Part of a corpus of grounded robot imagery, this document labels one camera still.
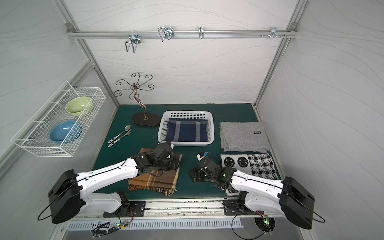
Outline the brown plaid scarf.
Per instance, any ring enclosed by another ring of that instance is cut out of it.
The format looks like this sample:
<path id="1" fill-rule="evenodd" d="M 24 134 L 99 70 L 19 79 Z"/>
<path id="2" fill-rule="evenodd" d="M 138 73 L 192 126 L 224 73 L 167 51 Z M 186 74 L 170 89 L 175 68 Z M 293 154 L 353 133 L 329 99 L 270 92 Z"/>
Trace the brown plaid scarf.
<path id="1" fill-rule="evenodd" d="M 179 171 L 180 167 L 173 171 L 151 169 L 148 173 L 129 179 L 128 189 L 131 192 L 138 190 L 151 190 L 169 197 L 177 191 L 176 185 Z"/>

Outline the navy blue plaid scarf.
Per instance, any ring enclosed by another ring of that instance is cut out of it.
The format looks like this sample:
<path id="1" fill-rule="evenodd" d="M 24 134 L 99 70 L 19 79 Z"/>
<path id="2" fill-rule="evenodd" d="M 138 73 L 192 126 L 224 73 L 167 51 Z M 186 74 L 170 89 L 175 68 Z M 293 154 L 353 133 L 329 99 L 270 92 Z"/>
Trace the navy blue plaid scarf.
<path id="1" fill-rule="evenodd" d="M 208 120 L 169 118 L 166 141 L 208 142 Z"/>

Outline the white plastic basket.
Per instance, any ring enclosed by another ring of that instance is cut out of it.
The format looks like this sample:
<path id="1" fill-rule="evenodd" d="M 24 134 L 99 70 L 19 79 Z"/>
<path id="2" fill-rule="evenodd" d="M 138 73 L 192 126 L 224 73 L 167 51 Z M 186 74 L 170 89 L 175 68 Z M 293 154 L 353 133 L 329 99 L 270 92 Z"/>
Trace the white plastic basket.
<path id="1" fill-rule="evenodd" d="M 164 142 L 168 132 L 169 118 L 189 119 L 189 120 L 207 120 L 207 134 L 208 141 L 206 142 L 172 142 L 175 146 L 185 147 L 206 147 L 214 142 L 214 118 L 212 113 L 206 111 L 166 111 L 161 118 L 160 127 L 158 131 L 158 142 Z"/>

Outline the white black smiley scarf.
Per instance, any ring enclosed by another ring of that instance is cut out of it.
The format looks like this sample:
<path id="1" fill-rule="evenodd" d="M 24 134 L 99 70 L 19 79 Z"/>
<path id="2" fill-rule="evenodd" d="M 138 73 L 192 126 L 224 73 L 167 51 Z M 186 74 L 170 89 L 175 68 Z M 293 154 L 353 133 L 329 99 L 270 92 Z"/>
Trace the white black smiley scarf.
<path id="1" fill-rule="evenodd" d="M 221 155 L 223 167 L 234 168 L 259 178 L 279 180 L 280 174 L 269 154 Z"/>

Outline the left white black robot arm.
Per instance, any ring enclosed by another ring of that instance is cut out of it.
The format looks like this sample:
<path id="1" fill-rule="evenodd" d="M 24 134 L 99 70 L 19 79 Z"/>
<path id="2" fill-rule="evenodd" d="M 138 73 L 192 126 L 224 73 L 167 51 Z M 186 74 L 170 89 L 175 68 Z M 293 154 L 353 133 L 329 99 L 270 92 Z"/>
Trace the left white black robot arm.
<path id="1" fill-rule="evenodd" d="M 157 145 L 154 150 L 136 153 L 126 160 L 90 172 L 64 172 L 48 193 L 53 224 L 71 220 L 78 214 L 102 212 L 104 217 L 126 217 L 131 204 L 124 192 L 99 194 L 97 191 L 114 183 L 144 174 L 177 170 L 182 154 L 174 152 L 171 142 Z"/>

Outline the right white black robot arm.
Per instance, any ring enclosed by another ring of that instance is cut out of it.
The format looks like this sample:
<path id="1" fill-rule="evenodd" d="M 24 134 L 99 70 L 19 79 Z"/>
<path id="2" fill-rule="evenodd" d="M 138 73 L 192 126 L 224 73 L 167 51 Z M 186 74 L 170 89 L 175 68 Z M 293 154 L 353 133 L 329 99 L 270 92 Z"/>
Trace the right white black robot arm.
<path id="1" fill-rule="evenodd" d="M 285 216 L 302 229 L 312 229 L 313 222 L 325 223 L 314 211 L 315 197 L 291 177 L 283 180 L 263 179 L 248 175 L 235 168 L 221 167 L 204 154 L 198 155 L 198 167 L 189 172 L 193 182 L 209 182 L 229 192 L 237 192 L 235 200 L 224 200 L 231 215 L 258 215 L 264 218 L 259 224 L 269 225 L 268 214 Z"/>

